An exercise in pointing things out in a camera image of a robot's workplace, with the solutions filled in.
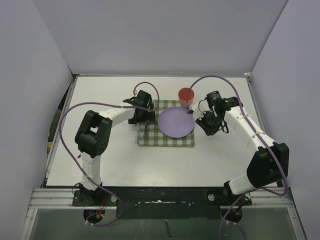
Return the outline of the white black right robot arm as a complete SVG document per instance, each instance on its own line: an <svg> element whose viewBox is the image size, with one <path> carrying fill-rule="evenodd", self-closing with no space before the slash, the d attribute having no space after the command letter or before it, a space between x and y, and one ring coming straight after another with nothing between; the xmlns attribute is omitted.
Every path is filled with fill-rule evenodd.
<svg viewBox="0 0 320 240"><path fill-rule="evenodd" d="M289 147L269 137L246 112L237 97L222 98L218 91L210 92L204 99L207 110L193 103L190 111L196 124L207 136L219 131L229 133L233 129L245 143L253 156L246 172L226 182L223 200L230 205L241 198L241 194L284 180L289 170Z"/></svg>

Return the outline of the silver metal fork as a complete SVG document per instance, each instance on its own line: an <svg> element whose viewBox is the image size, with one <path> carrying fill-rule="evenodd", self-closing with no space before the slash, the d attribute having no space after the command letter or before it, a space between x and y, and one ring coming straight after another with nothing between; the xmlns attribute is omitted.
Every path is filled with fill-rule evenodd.
<svg viewBox="0 0 320 240"><path fill-rule="evenodd" d="M143 138L146 139L148 136L148 123L146 122L144 125Z"/></svg>

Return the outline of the orange plastic cup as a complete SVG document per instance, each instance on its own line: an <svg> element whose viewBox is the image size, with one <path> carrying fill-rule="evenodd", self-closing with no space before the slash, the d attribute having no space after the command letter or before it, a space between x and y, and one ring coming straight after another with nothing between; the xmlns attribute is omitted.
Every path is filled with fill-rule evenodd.
<svg viewBox="0 0 320 240"><path fill-rule="evenodd" d="M187 109L187 105L190 106L193 103L194 97L194 91L188 87L181 88L178 92L180 106L184 109Z"/></svg>

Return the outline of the green white checkered cloth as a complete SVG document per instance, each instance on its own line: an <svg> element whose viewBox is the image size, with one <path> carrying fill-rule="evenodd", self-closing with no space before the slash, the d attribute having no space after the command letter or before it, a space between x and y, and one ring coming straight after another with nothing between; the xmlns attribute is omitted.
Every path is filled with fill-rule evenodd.
<svg viewBox="0 0 320 240"><path fill-rule="evenodd" d="M182 147L192 148L195 146L194 131L189 133L185 137L172 138L165 135L158 126L158 117L160 113L170 107L180 107L178 100L154 100L154 105L159 108L155 112L155 121L147 122L148 137L144 139L145 123L139 123L137 125L137 144L139 147Z"/></svg>

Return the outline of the purple plastic plate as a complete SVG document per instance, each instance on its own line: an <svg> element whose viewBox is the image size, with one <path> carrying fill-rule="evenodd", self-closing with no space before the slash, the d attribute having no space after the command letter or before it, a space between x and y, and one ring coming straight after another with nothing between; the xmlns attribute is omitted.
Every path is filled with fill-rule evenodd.
<svg viewBox="0 0 320 240"><path fill-rule="evenodd" d="M195 127L193 115L179 106L163 110L157 123L161 132L171 138L183 138L190 134Z"/></svg>

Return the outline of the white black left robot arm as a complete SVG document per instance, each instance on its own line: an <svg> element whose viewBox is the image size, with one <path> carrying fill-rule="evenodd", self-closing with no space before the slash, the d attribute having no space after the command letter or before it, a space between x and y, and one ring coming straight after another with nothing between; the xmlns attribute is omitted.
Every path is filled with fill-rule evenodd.
<svg viewBox="0 0 320 240"><path fill-rule="evenodd" d="M123 100L120 107L98 112L89 110L85 113L75 135L75 143L80 151L84 170L79 188L88 204L95 206L102 199L102 193L98 190L102 184L101 155L107 149L112 128L124 121L136 125L153 122L155 118L152 96L143 90Z"/></svg>

